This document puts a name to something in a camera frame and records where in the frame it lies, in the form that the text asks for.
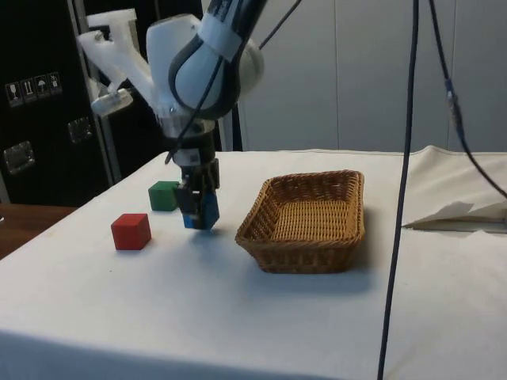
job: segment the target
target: green cube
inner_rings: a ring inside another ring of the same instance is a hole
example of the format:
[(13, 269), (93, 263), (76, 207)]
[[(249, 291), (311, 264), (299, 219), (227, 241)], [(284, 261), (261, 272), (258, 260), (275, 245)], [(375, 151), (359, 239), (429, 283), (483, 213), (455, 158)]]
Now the green cube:
[(150, 187), (151, 210), (153, 211), (174, 211), (177, 209), (174, 190), (179, 186), (178, 182), (163, 181), (157, 182)]

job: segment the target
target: wicker basket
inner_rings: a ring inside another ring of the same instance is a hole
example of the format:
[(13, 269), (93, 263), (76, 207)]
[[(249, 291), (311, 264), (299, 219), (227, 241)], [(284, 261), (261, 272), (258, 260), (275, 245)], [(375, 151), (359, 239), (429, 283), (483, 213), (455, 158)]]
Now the wicker basket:
[(271, 273), (346, 271), (364, 238), (363, 174), (293, 174), (267, 180), (236, 242)]

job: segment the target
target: white cloth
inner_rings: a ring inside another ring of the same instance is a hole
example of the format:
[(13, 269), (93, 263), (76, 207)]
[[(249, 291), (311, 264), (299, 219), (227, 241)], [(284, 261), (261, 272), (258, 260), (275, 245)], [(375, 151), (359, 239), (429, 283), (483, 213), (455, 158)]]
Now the white cloth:
[[(503, 189), (507, 189), (505, 157), (480, 155), (481, 166)], [(413, 158), (404, 224), (467, 216), (506, 219), (507, 200), (462, 154), (429, 147), (413, 154)]]
[[(219, 154), (211, 233), (185, 230), (179, 212), (149, 212), (147, 189), (179, 177), (163, 159), (0, 261), (0, 379), (375, 378), (401, 156)], [(261, 272), (234, 235), (262, 182), (335, 169), (365, 175), (354, 269)], [(128, 212), (149, 212), (153, 240), (138, 253), (112, 241), (110, 224)], [(505, 378), (506, 244), (403, 232), (388, 378)]]

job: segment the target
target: cabinet door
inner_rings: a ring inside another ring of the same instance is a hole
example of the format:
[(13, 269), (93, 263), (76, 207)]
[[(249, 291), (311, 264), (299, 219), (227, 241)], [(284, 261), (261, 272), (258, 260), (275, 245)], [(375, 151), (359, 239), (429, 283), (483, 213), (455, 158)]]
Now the cabinet door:
[[(507, 2), (459, 0), (453, 70), (467, 141), (474, 151), (507, 151)], [(461, 150), (453, 128), (449, 147)]]
[[(456, 0), (436, 3), (452, 67)], [(448, 145), (444, 79), (427, 1), (421, 2), (420, 16), (413, 150)], [(336, 17), (340, 148), (400, 151), (406, 126), (412, 2), (337, 0)]]
[[(268, 2), (259, 44), (294, 4)], [(302, 2), (263, 50), (265, 75), (240, 101), (245, 150), (338, 148), (334, 0)]]

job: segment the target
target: black cable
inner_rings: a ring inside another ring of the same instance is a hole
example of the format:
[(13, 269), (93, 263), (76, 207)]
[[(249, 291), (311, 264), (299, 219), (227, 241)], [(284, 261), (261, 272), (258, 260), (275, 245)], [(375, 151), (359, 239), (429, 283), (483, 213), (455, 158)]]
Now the black cable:
[(383, 371), (386, 363), (387, 338), (389, 337), (389, 323), (391, 321), (391, 307), (393, 301), (393, 292), (395, 289), (399, 244), (402, 237), (403, 207), (405, 203), (406, 182), (409, 172), (410, 146), (412, 143), (412, 125), (414, 118), (414, 78), (416, 66), (415, 64), (417, 60), (417, 42), (419, 39), (419, 0), (414, 0), (413, 8), (412, 44), (410, 48), (409, 83), (406, 101), (405, 150), (403, 152), (402, 179), (399, 186), (398, 210), (396, 213), (395, 243), (393, 246), (389, 282), (387, 284), (386, 308), (384, 310), (383, 316), (382, 344), (380, 347), (379, 371), (377, 374), (378, 380), (383, 379)]
[(503, 190), (498, 184), (486, 173), (486, 171), (480, 166), (480, 164), (475, 160), (474, 155), (471, 153), (470, 147), (468, 146), (467, 139), (465, 138), (465, 128), (463, 126), (463, 116), (461, 113), (461, 108), (459, 106), (458, 97), (454, 91), (454, 86), (452, 84), (452, 80), (449, 77), (449, 72), (447, 69), (447, 64), (445, 62), (444, 48), (442, 46), (442, 39), (440, 38), (440, 27), (438, 25), (438, 18), (436, 17), (436, 8), (434, 0), (429, 0), (429, 7), (431, 9), (431, 16), (433, 21), (433, 31), (435, 32), (436, 45), (438, 47), (438, 55), (440, 57), (440, 64), (442, 66), (442, 72), (444, 74), (445, 79), (445, 87), (448, 93), (448, 103), (449, 108), (451, 109), (452, 121), (456, 128), (456, 134), (458, 135), (459, 141), (461, 142), (461, 147), (464, 152), (467, 154), (468, 159), (475, 166), (478, 172), (484, 177), (484, 179), (502, 196), (507, 199), (507, 192)]
[(478, 170), (479, 173), (484, 177), (486, 181), (489, 182), (493, 188), (502, 194), (507, 199), (507, 192), (505, 192), (504, 189), (502, 189), (498, 184), (486, 173), (486, 171), (480, 166), (480, 164), (475, 160), (474, 155), (470, 151), (470, 147), (468, 146), (467, 140), (465, 139), (464, 131), (457, 132), (459, 140), (461, 142), (461, 146), (463, 147), (463, 150), (467, 154), (468, 158), (470, 159), (471, 163), (475, 166), (475, 168)]
[(210, 91), (212, 90), (213, 82), (215, 81), (216, 76), (219, 73), (220, 66), (222, 66), (222, 62), (223, 62), (223, 58), (219, 57), (219, 59), (218, 59), (218, 61), (216, 63), (215, 69), (213, 70), (212, 76), (210, 77), (209, 83), (208, 83), (206, 89), (204, 90), (202, 98), (200, 99), (200, 101), (197, 104), (196, 108), (193, 110), (192, 115), (190, 116), (189, 121), (187, 122), (187, 124), (185, 125), (185, 127), (183, 128), (183, 130), (181, 131), (181, 133), (179, 134), (179, 136), (177, 137), (176, 144), (174, 145), (173, 149), (171, 149), (171, 151), (167, 154), (166, 165), (170, 163), (171, 159), (174, 157), (174, 155), (180, 149), (180, 145), (181, 145), (181, 142), (183, 141), (183, 138), (185, 137), (185, 135), (189, 131), (190, 127), (193, 125), (193, 122), (197, 118), (197, 114), (202, 109), (202, 107), (204, 105), (204, 102), (206, 101), (206, 98), (208, 97)]
[(282, 25), (285, 23), (285, 21), (292, 15), (292, 13), (297, 9), (299, 4), (301, 4), (302, 0), (296, 0), (294, 5), (291, 7), (291, 9), (282, 17), (282, 19), (278, 22), (278, 24), (275, 26), (275, 28), (268, 34), (268, 36), (265, 38), (264, 41), (261, 42), (259, 45), (259, 49), (262, 50), (264, 46), (273, 38), (273, 36), (280, 30)]
[(429, 0), (429, 8), (431, 9), (431, 19), (433, 21), (433, 31), (435, 32), (436, 47), (438, 48), (438, 55), (440, 57), (440, 64), (442, 66), (442, 72), (444, 73), (445, 80), (449, 79), (449, 70), (447, 69), (447, 63), (445, 62), (444, 48), (442, 46), (442, 37), (440, 36), (440, 28), (438, 27), (438, 20), (436, 19), (436, 8), (435, 2)]

